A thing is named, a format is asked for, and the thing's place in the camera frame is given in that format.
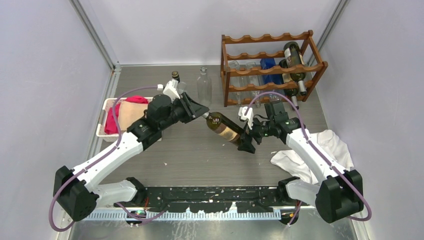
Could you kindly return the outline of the dark green wine bottle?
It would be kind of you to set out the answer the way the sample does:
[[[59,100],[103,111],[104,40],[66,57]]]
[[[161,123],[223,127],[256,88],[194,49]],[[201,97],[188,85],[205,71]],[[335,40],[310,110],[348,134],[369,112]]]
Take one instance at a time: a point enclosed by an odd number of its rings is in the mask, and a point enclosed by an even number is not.
[[[279,66],[284,68],[284,69],[288,68],[288,64],[287,64],[287,61],[286,61],[285,58],[279,62]],[[291,75],[289,73],[283,73],[282,74],[282,80],[283,80],[284,84],[294,82],[294,80],[291,78]],[[295,106],[295,109],[298,110],[300,108],[299,104],[298,104],[298,100],[297,100],[298,88],[297,87],[295,87],[295,88],[285,88],[284,94],[288,98],[290,98],[291,102]]]

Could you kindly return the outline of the green wine bottle front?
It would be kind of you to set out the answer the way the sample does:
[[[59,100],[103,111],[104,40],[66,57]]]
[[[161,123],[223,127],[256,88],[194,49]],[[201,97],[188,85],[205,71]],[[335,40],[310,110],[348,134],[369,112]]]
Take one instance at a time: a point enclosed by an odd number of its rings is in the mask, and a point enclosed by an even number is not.
[[[304,65],[303,57],[300,53],[300,48],[297,42],[290,41],[284,45],[284,56],[289,68],[295,67],[297,65]],[[305,72],[296,72],[291,73],[290,77],[298,85],[299,94],[305,96],[307,94],[307,88],[305,86]]]

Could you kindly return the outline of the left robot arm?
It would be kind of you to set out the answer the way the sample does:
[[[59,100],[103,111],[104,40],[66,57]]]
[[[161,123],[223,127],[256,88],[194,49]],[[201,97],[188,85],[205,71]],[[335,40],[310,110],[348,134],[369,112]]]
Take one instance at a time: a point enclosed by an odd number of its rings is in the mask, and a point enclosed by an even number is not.
[[[117,183],[101,182],[130,158],[142,153],[161,137],[163,130],[181,122],[187,124],[209,112],[207,106],[192,100],[185,92],[172,99],[158,94],[148,103],[143,117],[133,122],[109,147],[69,169],[55,173],[53,199],[75,222],[89,216],[96,208],[117,203],[141,206],[146,189],[134,177]]]

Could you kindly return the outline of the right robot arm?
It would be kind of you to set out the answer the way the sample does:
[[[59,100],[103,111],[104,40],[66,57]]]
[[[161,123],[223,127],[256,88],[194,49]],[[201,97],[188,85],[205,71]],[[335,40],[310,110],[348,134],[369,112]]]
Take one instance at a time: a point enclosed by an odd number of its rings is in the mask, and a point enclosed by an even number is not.
[[[290,118],[282,102],[265,104],[266,118],[259,120],[248,106],[241,107],[238,116],[244,125],[239,151],[254,153],[264,137],[276,137],[299,155],[312,171],[317,183],[307,183],[299,177],[279,182],[277,198],[283,205],[295,200],[316,208],[327,223],[361,212],[364,209],[363,179],[357,170],[347,170],[326,153],[312,138],[298,117]]]

